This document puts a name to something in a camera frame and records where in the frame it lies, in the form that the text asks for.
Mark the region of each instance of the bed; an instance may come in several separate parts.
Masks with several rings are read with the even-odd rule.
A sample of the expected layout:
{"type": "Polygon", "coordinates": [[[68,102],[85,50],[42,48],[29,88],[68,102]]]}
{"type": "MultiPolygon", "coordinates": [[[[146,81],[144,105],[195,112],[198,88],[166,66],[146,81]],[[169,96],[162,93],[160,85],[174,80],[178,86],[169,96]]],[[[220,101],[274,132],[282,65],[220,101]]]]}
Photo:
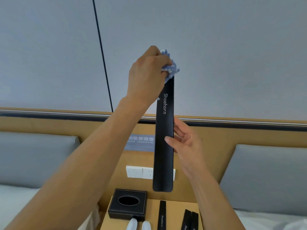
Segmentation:
{"type": "MultiPolygon", "coordinates": [[[[0,132],[0,230],[80,145],[77,136],[0,132]]],[[[98,206],[78,230],[94,230],[98,206]]]]}
{"type": "Polygon", "coordinates": [[[307,229],[307,149],[239,144],[220,183],[247,230],[307,229]]]}

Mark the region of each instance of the gray upholstered headboard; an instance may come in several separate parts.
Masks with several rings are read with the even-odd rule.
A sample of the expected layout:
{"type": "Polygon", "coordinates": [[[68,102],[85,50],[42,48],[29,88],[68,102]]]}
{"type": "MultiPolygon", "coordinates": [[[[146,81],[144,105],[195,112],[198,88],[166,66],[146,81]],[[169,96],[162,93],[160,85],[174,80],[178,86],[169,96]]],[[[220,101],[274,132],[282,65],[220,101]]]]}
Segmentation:
{"type": "Polygon", "coordinates": [[[238,144],[220,185],[235,209],[307,216],[307,148],[238,144]]]}
{"type": "Polygon", "coordinates": [[[79,145],[77,136],[0,132],[0,184],[40,188],[79,145]]]}

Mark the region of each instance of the blue and white cloth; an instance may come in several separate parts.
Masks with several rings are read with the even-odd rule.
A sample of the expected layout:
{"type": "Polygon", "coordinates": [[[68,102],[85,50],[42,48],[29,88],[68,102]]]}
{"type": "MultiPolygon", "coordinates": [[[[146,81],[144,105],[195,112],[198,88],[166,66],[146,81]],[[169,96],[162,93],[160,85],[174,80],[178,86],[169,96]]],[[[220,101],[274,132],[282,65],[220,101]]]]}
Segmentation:
{"type": "MultiPolygon", "coordinates": [[[[170,54],[167,52],[167,50],[163,50],[163,51],[161,51],[161,53],[162,53],[162,55],[168,55],[168,57],[170,57],[170,54]]],[[[169,79],[173,78],[174,75],[180,71],[180,69],[177,68],[177,65],[175,64],[175,62],[173,60],[172,60],[172,62],[173,62],[173,65],[164,65],[162,67],[161,71],[167,71],[168,72],[168,75],[165,78],[165,83],[167,83],[167,81],[169,79]]]]}

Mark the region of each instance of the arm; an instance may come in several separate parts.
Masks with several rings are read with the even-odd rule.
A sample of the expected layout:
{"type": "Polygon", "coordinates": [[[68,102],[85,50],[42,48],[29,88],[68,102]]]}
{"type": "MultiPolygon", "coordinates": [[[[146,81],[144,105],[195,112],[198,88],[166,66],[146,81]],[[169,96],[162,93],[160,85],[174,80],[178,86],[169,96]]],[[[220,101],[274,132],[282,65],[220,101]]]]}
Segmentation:
{"type": "Polygon", "coordinates": [[[151,46],[129,71],[127,96],[43,185],[6,230],[77,229],[97,205],[126,142],[164,86],[171,59],[151,46]]]}
{"type": "Polygon", "coordinates": [[[174,138],[165,141],[181,160],[183,172],[190,179],[206,230],[245,230],[239,217],[210,174],[199,136],[180,119],[174,119],[174,138]]]}

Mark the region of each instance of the black leather tissue box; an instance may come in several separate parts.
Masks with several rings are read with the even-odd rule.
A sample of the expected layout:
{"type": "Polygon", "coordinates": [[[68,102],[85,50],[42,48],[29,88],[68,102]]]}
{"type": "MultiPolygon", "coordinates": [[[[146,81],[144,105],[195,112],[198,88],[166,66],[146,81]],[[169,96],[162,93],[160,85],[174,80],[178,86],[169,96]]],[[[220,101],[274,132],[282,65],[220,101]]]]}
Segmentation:
{"type": "Polygon", "coordinates": [[[112,219],[144,221],[147,205],[147,191],[115,189],[108,210],[112,219]]]}

